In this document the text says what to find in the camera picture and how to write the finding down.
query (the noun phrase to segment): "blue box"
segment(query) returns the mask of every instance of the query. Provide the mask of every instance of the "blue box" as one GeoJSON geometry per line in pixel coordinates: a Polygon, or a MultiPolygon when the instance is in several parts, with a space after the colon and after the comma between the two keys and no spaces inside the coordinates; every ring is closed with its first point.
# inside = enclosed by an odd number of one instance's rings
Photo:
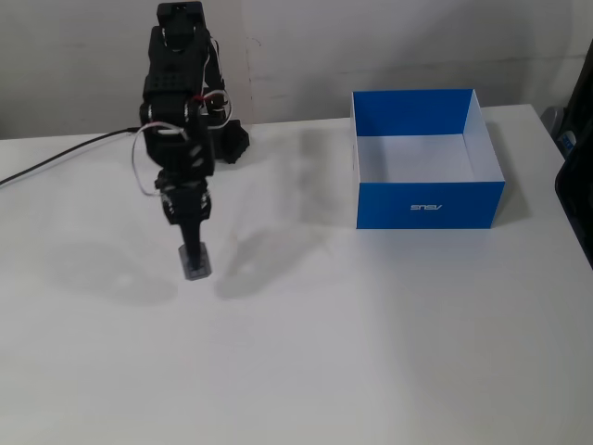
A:
{"type": "Polygon", "coordinates": [[[474,90],[352,94],[359,229],[489,228],[504,187],[474,90]]]}

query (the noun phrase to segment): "table surface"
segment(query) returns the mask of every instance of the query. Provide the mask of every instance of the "table surface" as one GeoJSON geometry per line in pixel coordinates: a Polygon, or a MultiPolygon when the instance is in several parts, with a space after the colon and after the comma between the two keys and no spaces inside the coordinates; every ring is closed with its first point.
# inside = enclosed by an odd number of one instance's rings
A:
{"type": "MultiPolygon", "coordinates": [[[[592,443],[562,157],[531,107],[484,116],[508,183],[474,231],[356,231],[348,120],[253,126],[197,282],[130,136],[0,190],[0,443],[592,443]]],[[[0,177],[87,138],[3,141],[0,177]]]]}

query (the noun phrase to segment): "white wall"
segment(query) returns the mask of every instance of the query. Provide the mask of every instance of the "white wall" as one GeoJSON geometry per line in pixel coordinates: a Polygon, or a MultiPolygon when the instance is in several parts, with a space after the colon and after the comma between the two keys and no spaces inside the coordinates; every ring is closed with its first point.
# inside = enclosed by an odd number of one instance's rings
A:
{"type": "MultiPolygon", "coordinates": [[[[135,125],[159,0],[5,0],[0,138],[135,125]]],[[[567,101],[593,0],[204,0],[244,121],[347,116],[352,90],[567,101]]]]}
{"type": "MultiPolygon", "coordinates": [[[[237,114],[253,115],[241,0],[206,0],[237,114]]],[[[4,0],[0,138],[137,125],[159,0],[4,0]]]]}
{"type": "Polygon", "coordinates": [[[257,121],[346,116],[348,93],[474,87],[483,106],[567,101],[591,0],[243,0],[257,121]]]}

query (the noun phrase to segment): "robotic arm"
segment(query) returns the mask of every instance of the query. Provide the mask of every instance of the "robotic arm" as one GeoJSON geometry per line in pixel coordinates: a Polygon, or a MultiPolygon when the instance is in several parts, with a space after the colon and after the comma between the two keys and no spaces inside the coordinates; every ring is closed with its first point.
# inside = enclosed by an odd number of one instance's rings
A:
{"type": "Polygon", "coordinates": [[[165,215],[182,231],[179,251],[185,277],[196,280],[210,274],[200,240],[200,224],[211,210],[206,178],[214,173],[215,159],[235,163],[249,146],[249,136],[240,121],[231,121],[218,43],[206,28],[202,4],[161,4],[157,15],[140,120],[143,125],[166,122],[183,129],[172,133],[147,128],[145,142],[148,156],[162,167],[155,187],[165,215]]]}

